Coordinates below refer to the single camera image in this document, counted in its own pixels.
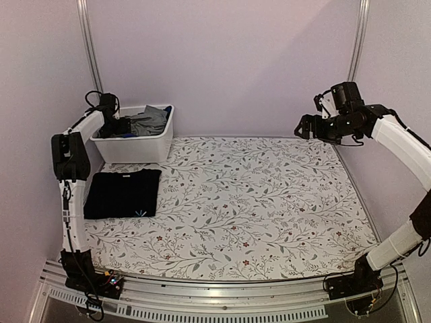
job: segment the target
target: leaf pattern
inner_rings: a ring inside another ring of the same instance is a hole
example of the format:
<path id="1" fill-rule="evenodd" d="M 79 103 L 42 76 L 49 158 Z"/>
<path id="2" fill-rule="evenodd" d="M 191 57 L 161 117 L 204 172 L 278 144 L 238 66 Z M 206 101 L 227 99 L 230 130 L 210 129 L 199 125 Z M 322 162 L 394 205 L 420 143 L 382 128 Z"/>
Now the leaf pattern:
<path id="1" fill-rule="evenodd" d="M 332 146 L 174 138 L 156 216 L 87 220 L 96 266 L 211 280 L 312 277 L 353 268 L 376 239 Z"/>

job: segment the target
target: clothing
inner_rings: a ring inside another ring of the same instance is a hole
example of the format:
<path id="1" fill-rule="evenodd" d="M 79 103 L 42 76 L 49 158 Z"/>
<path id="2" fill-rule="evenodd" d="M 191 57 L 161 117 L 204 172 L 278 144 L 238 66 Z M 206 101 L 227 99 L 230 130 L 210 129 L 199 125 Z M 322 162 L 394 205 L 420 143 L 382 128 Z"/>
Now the clothing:
<path id="1" fill-rule="evenodd" d="M 131 133 L 137 136 L 156 136 L 163 133 L 167 111 L 146 106 L 145 111 L 130 117 Z"/>
<path id="2" fill-rule="evenodd" d="M 153 217 L 156 215 L 160 170 L 94 174 L 85 219 Z"/>

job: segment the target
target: white plastic bin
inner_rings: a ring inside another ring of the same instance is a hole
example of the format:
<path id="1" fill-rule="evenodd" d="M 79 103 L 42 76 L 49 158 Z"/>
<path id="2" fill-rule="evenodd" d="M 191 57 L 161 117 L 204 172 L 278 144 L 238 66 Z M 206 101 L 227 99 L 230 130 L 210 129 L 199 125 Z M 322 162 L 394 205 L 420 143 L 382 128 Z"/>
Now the white plastic bin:
<path id="1" fill-rule="evenodd" d="M 104 161 L 109 164 L 144 164 L 160 163 L 168 158 L 172 138 L 174 136 L 174 125 L 172 117 L 175 107 L 172 104 L 153 106 L 158 109 L 165 109 L 171 106 L 166 128 L 161 135 L 131 137 L 131 138 L 97 138 L 93 134 L 90 138 L 99 149 Z M 121 108 L 121 116 L 134 116 L 144 112 L 145 106 Z"/>

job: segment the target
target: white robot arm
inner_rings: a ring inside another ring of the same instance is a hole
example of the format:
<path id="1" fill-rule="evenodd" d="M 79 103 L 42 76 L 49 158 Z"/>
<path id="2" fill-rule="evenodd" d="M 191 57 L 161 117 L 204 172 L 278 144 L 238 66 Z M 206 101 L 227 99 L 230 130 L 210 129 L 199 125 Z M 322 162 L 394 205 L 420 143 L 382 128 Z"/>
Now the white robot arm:
<path id="1" fill-rule="evenodd" d="M 335 104 L 324 99 L 332 93 Z M 295 135 L 314 138 L 334 145 L 351 135 L 358 139 L 365 136 L 384 145 L 399 158 L 418 178 L 427 195 L 411 214 L 408 221 L 385 241 L 361 256 L 355 263 L 354 274 L 326 280 L 331 299 L 372 291 L 383 286 L 380 270 L 399 258 L 405 258 L 414 248 L 431 237 L 431 147 L 406 127 L 394 110 L 380 104 L 366 106 L 354 82 L 334 85 L 331 90 L 314 98 L 322 116 L 309 114 L 301 118 Z"/>
<path id="2" fill-rule="evenodd" d="M 100 104 L 88 109 L 64 133 L 54 135 L 51 147 L 54 173 L 59 181 L 62 198 L 61 264 L 67 273 L 66 286 L 86 293 L 87 307 L 99 307 L 103 318 L 99 296 L 118 299 L 123 288 L 123 277 L 114 271 L 100 274 L 94 270 L 84 227 L 84 190 L 90 175 L 90 161 L 85 144 L 96 131 L 100 130 L 108 137 L 119 129 L 127 128 L 128 121 L 125 118 L 118 119 L 119 101 L 116 96 L 99 94 Z"/>

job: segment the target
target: floral pattern surface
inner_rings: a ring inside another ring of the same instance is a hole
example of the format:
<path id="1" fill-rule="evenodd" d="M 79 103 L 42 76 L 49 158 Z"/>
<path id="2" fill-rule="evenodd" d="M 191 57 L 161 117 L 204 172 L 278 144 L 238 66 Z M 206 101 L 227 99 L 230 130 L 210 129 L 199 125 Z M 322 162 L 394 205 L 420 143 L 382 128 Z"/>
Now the floral pattern surface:
<path id="1" fill-rule="evenodd" d="M 209 280 L 348 271 L 376 244 L 332 146 L 268 138 L 174 138 L 156 216 L 87 220 L 96 266 Z"/>

